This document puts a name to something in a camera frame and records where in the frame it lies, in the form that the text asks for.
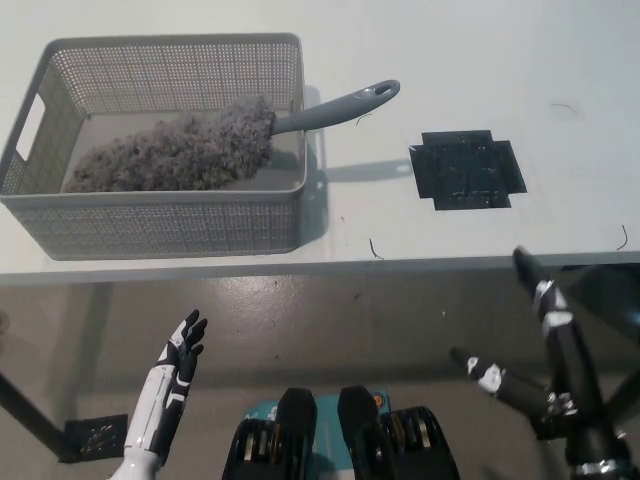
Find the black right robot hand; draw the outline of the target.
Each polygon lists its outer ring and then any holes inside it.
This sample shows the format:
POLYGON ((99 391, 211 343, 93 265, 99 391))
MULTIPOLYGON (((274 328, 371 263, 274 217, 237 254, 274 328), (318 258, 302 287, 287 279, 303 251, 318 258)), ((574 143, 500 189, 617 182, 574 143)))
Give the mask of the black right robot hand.
POLYGON ((451 348, 451 358, 487 395, 523 415, 537 440, 563 440, 572 479, 637 479, 639 469, 616 430, 593 358, 561 288, 526 249, 515 248, 512 258, 540 324, 551 383, 542 386, 463 348, 451 348))

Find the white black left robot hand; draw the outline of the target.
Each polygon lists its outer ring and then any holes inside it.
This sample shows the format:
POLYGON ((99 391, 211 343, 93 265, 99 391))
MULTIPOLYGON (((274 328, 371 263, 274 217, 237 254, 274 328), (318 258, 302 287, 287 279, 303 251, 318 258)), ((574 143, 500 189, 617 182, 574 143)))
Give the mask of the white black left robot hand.
POLYGON ((193 310, 167 340, 149 370, 129 426, 124 453, 151 455, 156 468, 166 463, 203 352, 208 320, 193 310))

